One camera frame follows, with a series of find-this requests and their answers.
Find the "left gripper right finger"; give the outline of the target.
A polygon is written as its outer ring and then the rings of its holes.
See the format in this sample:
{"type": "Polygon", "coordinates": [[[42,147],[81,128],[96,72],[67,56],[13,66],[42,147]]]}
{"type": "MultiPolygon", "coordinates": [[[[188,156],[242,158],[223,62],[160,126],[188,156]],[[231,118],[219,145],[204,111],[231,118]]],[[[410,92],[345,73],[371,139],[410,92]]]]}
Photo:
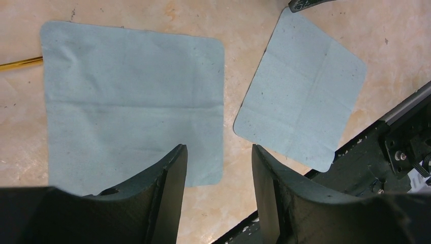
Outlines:
{"type": "Polygon", "coordinates": [[[256,144],[252,172],[264,243],[430,243],[430,193],[347,195],[256,144]]]}

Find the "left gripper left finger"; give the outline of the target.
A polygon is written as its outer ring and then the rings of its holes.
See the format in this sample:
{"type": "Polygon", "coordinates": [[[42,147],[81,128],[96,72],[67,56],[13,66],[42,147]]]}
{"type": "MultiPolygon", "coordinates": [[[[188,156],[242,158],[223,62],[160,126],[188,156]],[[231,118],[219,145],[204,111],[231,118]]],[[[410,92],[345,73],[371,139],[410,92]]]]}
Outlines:
{"type": "Polygon", "coordinates": [[[97,195],[56,187],[1,189],[1,243],[176,243],[188,150],[97,195]]]}

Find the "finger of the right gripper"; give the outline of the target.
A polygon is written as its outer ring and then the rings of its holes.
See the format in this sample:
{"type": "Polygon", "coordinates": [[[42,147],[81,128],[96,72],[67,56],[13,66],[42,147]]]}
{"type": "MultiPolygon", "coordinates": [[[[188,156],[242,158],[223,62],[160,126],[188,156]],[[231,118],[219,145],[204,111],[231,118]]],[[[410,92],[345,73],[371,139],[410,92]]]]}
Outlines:
{"type": "Polygon", "coordinates": [[[331,1],[333,0],[291,0],[288,3],[288,7],[292,13],[297,13],[299,11],[331,1]]]}

